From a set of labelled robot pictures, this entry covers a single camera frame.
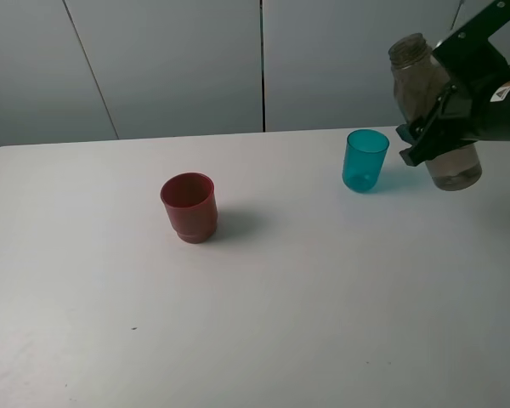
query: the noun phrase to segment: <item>clear plastic bottle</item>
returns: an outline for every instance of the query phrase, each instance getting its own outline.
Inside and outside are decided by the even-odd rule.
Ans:
[[[394,97],[407,122],[426,116],[450,80],[445,69],[431,57],[422,34],[412,34],[389,49],[394,77]],[[426,161],[434,184],[441,190],[463,190],[482,175],[474,144]]]

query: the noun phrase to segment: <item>table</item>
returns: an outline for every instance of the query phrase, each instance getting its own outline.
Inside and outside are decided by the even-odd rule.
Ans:
[[[0,149],[0,408],[510,407],[510,144],[437,190],[352,129]],[[172,231],[162,184],[216,184]]]

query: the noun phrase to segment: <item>gray wall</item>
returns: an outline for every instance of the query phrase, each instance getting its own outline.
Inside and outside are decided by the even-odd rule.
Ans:
[[[458,0],[271,0],[264,9],[268,130],[394,125],[388,49],[422,32],[435,44]]]
[[[121,139],[263,130],[258,0],[68,4]]]
[[[0,0],[0,145],[114,138],[60,0]]]

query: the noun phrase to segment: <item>red cup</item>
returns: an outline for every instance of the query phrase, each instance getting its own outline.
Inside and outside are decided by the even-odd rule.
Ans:
[[[213,191],[213,181],[199,173],[180,174],[162,186],[161,200],[183,241],[198,244],[215,232],[218,208]]]

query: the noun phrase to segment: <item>cup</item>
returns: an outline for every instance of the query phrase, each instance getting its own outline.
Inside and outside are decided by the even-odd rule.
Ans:
[[[178,237],[198,244],[218,226],[213,181],[204,174],[184,173],[170,178],[161,189],[161,200]]]
[[[389,139],[375,130],[360,129],[350,133],[343,161],[343,182],[360,193],[374,187],[388,147]]]

